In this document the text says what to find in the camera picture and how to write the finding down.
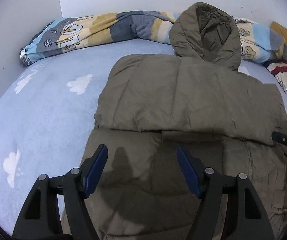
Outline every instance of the bed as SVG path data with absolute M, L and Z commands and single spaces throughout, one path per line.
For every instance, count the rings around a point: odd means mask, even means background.
M 0 225 L 8 233 L 40 174 L 59 176 L 79 166 L 109 72 L 129 54 L 172 55 L 174 51 L 170 45 L 143 39 L 71 51 L 32 64 L 3 95 Z M 242 60 L 238 70 L 262 83 L 275 83 L 287 113 L 287 96 L 266 68 Z M 62 213 L 62 198 L 59 207 Z

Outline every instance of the white cloud pattern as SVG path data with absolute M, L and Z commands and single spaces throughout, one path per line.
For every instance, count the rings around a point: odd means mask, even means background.
M 18 83 L 17 86 L 15 87 L 14 91 L 16 91 L 16 94 L 18 94 L 24 87 L 25 85 L 28 84 L 28 82 L 31 80 L 32 75 L 34 75 L 36 72 L 29 74 L 26 76 L 24 79 L 21 79 Z
M 74 81 L 70 81 L 67 83 L 67 87 L 70 87 L 70 92 L 76 92 L 77 95 L 81 95 L 85 93 L 87 86 L 92 79 L 92 74 L 88 74 L 87 76 L 78 77 Z
M 14 187 L 14 174 L 16 172 L 16 167 L 18 160 L 20 158 L 20 152 L 17 150 L 17 153 L 11 152 L 9 157 L 4 159 L 3 168 L 5 172 L 8 173 L 7 181 L 11 188 Z

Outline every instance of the metal screw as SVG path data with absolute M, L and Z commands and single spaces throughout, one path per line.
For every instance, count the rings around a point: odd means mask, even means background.
M 245 173 L 240 173 L 239 174 L 239 178 L 241 179 L 246 179 L 247 178 L 247 175 Z
M 207 174 L 213 174 L 214 173 L 214 169 L 213 168 L 206 168 L 206 173 Z
M 73 168 L 72 170 L 71 170 L 71 174 L 73 174 L 73 175 L 76 175 L 76 174 L 78 174 L 79 173 L 79 168 Z
M 46 175 L 46 174 L 41 174 L 41 175 L 39 175 L 39 177 L 38 177 L 39 180 L 44 180 L 45 178 L 47 178 L 47 175 Z

